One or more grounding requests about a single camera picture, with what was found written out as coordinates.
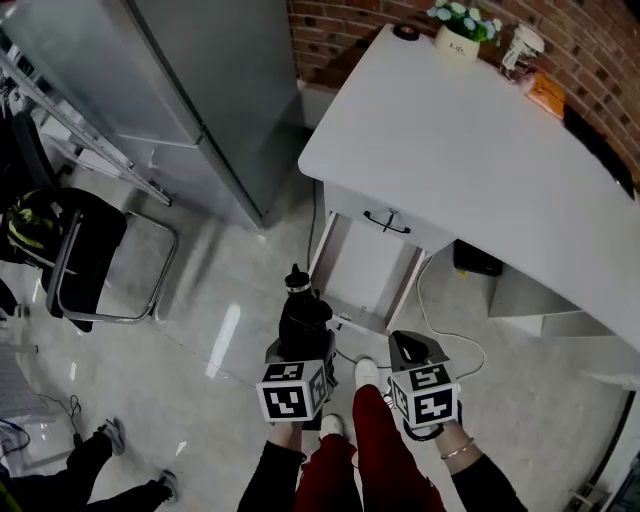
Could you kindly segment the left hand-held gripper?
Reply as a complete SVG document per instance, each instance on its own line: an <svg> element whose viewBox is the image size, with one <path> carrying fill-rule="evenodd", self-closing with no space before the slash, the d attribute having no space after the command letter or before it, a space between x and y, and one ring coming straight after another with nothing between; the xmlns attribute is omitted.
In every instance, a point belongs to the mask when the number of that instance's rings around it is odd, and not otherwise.
<svg viewBox="0 0 640 512"><path fill-rule="evenodd" d="M327 331L327 355L321 359L293 359L280 355L281 340L276 339L265 352L265 370L256 384L264 419L269 423L302 422L318 425L322 408L338 385L334 359L336 336Z"/></svg>

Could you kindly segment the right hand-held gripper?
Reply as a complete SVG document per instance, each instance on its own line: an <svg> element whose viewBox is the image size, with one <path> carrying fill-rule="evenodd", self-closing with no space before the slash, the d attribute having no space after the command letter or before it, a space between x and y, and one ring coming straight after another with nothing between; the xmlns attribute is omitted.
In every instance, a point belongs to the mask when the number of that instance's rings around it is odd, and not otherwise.
<svg viewBox="0 0 640 512"><path fill-rule="evenodd" d="M410 439L433 440L447 422L461 419L453 363L435 339L417 332L395 330L388 344L392 373L386 403L399 413Z"/></svg>

